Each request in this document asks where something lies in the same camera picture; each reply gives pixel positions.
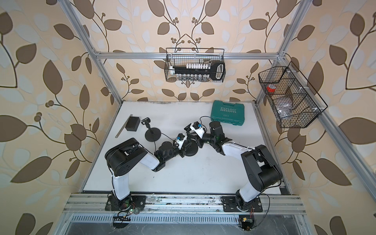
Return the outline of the black microphone stand pole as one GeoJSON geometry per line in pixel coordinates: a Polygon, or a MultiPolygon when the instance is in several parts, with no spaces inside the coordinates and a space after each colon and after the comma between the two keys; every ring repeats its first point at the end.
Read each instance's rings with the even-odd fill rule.
{"type": "Polygon", "coordinates": [[[153,132],[151,126],[150,126],[150,122],[151,122],[151,119],[149,117],[146,117],[143,120],[141,120],[141,124],[145,125],[147,127],[147,131],[145,133],[145,138],[148,141],[152,141],[152,138],[153,138],[153,135],[154,135],[154,132],[153,132]]]}

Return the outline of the black round stand base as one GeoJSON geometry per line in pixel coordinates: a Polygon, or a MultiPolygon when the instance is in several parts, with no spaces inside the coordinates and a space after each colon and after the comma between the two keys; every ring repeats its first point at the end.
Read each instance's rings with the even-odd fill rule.
{"type": "Polygon", "coordinates": [[[161,137],[161,131],[160,129],[156,128],[156,127],[153,127],[153,128],[149,128],[146,133],[145,133],[145,139],[148,141],[148,142],[156,142],[157,140],[160,139],[161,137]]]}

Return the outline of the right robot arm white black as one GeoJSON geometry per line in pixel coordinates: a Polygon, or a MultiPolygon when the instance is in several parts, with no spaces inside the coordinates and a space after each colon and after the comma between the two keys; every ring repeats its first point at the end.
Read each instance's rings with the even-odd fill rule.
{"type": "Polygon", "coordinates": [[[249,212],[258,197],[269,188],[276,188],[283,174],[278,164],[264,145],[242,146],[227,138],[219,121],[210,122],[210,132],[203,125],[194,122],[186,127],[186,132],[196,138],[199,148],[209,144],[216,152],[242,161],[248,182],[235,194],[235,205],[239,211],[249,212]]]}

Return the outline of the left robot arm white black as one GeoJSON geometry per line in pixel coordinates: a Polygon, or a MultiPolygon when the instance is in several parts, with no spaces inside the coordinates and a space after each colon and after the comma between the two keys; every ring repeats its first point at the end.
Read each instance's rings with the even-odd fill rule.
{"type": "Polygon", "coordinates": [[[108,196],[107,211],[125,211],[133,209],[131,192],[129,189],[129,172],[139,163],[154,172],[165,167],[167,161],[176,156],[191,157],[198,152],[194,141],[175,140],[163,142],[162,145],[151,153],[135,138],[131,138],[108,150],[105,154],[107,166],[112,174],[111,195],[108,196]]]}

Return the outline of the green plastic tool case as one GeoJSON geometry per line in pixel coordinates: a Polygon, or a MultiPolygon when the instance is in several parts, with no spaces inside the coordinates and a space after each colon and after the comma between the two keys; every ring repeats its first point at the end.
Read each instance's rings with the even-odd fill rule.
{"type": "Polygon", "coordinates": [[[215,100],[212,104],[211,119],[242,126],[245,122],[245,107],[240,103],[226,103],[215,100]]]}

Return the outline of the small black box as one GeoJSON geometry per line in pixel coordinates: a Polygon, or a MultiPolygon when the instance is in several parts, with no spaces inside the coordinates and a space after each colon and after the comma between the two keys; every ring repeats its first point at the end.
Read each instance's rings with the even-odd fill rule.
{"type": "Polygon", "coordinates": [[[125,125],[125,129],[130,132],[136,132],[138,130],[138,127],[140,125],[140,118],[131,116],[128,118],[127,123],[125,125]]]}

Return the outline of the red item in basket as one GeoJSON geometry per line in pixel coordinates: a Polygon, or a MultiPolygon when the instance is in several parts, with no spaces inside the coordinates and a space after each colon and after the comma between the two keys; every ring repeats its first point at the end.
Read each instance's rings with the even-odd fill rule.
{"type": "Polygon", "coordinates": [[[267,86],[268,93],[273,94],[273,93],[275,93],[276,89],[277,89],[277,87],[274,84],[268,84],[268,86],[267,86]]]}

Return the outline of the plastic bag in basket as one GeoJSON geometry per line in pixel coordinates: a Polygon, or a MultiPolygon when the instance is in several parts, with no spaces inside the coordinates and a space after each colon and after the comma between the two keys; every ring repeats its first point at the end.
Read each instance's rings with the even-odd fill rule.
{"type": "Polygon", "coordinates": [[[274,104],[277,110],[277,113],[280,118],[286,118],[292,116],[293,112],[293,101],[289,97],[281,97],[274,100],[274,104]]]}

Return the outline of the socket set rail black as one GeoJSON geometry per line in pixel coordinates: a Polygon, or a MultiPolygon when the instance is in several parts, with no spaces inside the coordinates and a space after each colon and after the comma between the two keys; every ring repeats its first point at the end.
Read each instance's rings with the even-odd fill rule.
{"type": "Polygon", "coordinates": [[[222,82],[226,68],[224,62],[210,60],[200,64],[166,65],[164,74],[166,80],[222,82]]]}

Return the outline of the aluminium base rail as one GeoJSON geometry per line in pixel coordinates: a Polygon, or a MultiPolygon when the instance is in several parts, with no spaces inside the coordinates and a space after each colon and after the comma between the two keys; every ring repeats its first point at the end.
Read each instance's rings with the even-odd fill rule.
{"type": "Polygon", "coordinates": [[[108,194],[72,194],[63,213],[71,222],[235,225],[272,215],[306,215],[300,197],[294,195],[261,195],[248,210],[238,209],[233,195],[136,193],[132,200],[125,209],[117,209],[108,194]]]}

